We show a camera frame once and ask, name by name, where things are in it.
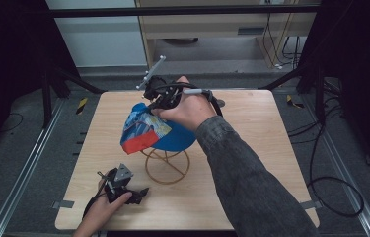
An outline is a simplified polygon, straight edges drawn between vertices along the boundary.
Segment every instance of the gold wire stand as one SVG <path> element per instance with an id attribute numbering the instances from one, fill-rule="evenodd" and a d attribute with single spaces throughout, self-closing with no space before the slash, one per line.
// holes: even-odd
<path id="1" fill-rule="evenodd" d="M 180 181 L 182 178 L 185 177 L 185 175 L 187 174 L 188 172 L 188 169 L 190 168 L 190 158 L 188 157 L 188 154 L 187 152 L 185 151 L 179 151 L 179 152 L 176 152 L 172 155 L 168 155 L 167 154 L 167 151 L 164 151 L 164 156 L 161 156 L 160 154 L 156 153 L 157 149 L 152 149 L 150 151 L 150 153 L 145 153 L 144 151 L 141 151 L 142 154 L 144 154 L 145 156 L 147 156 L 147 159 L 145 160 L 145 171 L 147 172 L 148 176 L 155 182 L 159 183 L 159 184 L 162 184 L 162 185 L 171 185 L 171 184 L 174 184 L 174 183 L 177 183 L 178 181 Z M 169 162 L 169 159 L 179 155 L 180 153 L 184 153 L 185 154 L 185 157 L 187 159 L 187 167 L 185 169 L 185 171 L 181 171 L 179 170 L 176 166 L 174 166 L 172 163 Z M 149 169 L 148 169 L 148 161 L 150 159 L 158 159 L 158 160 L 162 160 L 164 161 L 166 164 L 168 164 L 170 167 L 172 167 L 174 170 L 176 170 L 177 172 L 179 172 L 180 174 L 182 174 L 178 179 L 176 180 L 173 180 L 173 181 L 161 181 L 161 180 L 158 180 L 156 179 L 154 176 L 151 175 Z"/>

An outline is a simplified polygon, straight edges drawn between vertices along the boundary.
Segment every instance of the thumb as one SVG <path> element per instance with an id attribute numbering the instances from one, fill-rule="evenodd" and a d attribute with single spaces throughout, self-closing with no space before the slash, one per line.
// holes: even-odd
<path id="1" fill-rule="evenodd" d="M 176 111 L 176 108 L 169 109 L 169 110 L 153 109 L 153 110 L 151 110 L 151 113 L 154 116 L 159 117 L 160 119 L 173 120 L 174 119 L 175 111 Z"/>
<path id="2" fill-rule="evenodd" d="M 129 200 L 129 198 L 131 198 L 131 196 L 131 192 L 121 195 L 114 202 L 111 203 L 111 209 L 113 211 L 119 210 Z"/>

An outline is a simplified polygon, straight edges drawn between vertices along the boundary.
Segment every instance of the wire stand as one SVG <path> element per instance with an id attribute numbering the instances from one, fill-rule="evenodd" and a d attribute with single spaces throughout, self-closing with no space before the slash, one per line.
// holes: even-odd
<path id="1" fill-rule="evenodd" d="M 188 172 L 188 170 L 190 168 L 190 158 L 189 158 L 187 152 L 185 152 L 185 151 L 179 151 L 179 152 L 175 152 L 175 153 L 169 155 L 167 153 L 167 151 L 163 151 L 164 154 L 163 155 L 160 155 L 156 151 L 157 151 L 157 149 L 152 149 L 148 154 L 145 153 L 144 151 L 141 151 L 142 154 L 144 154 L 145 156 L 147 156 L 147 158 L 145 160 L 145 171 L 147 172 L 148 176 L 153 181 L 155 181 L 155 182 L 157 182 L 159 184 L 162 184 L 162 185 L 171 185 L 171 184 L 177 183 L 178 181 L 180 181 L 181 179 L 183 179 L 185 177 L 185 175 L 187 174 L 187 172 Z M 186 165 L 184 171 L 180 170 L 178 167 L 176 167 L 175 165 L 173 165 L 169 161 L 170 159 L 177 157 L 181 153 L 184 154 L 185 155 L 185 158 L 187 159 L 187 165 Z M 167 164 L 168 166 L 170 166 L 172 169 L 176 170 L 180 174 L 180 176 L 177 179 L 174 179 L 172 181 L 162 181 L 160 179 L 155 178 L 153 175 L 151 175 L 150 169 L 148 168 L 148 162 L 151 159 L 163 161 L 165 164 Z"/>

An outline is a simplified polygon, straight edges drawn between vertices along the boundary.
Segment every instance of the white wall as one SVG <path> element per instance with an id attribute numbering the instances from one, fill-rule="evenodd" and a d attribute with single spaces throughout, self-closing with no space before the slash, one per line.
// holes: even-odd
<path id="1" fill-rule="evenodd" d="M 49 9 L 135 7 L 133 0 L 46 0 Z M 137 17 L 60 18 L 55 22 L 77 67 L 146 66 Z"/>

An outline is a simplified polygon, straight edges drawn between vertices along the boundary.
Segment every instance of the right hand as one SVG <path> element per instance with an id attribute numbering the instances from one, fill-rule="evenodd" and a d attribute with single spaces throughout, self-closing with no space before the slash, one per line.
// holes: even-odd
<path id="1" fill-rule="evenodd" d="M 188 80 L 182 76 L 178 82 L 188 83 Z M 214 109 L 205 96 L 186 94 L 182 94 L 181 101 L 176 107 L 169 110 L 154 109 L 151 113 L 160 119 L 177 122 L 191 131 L 196 131 L 204 121 L 216 116 Z"/>

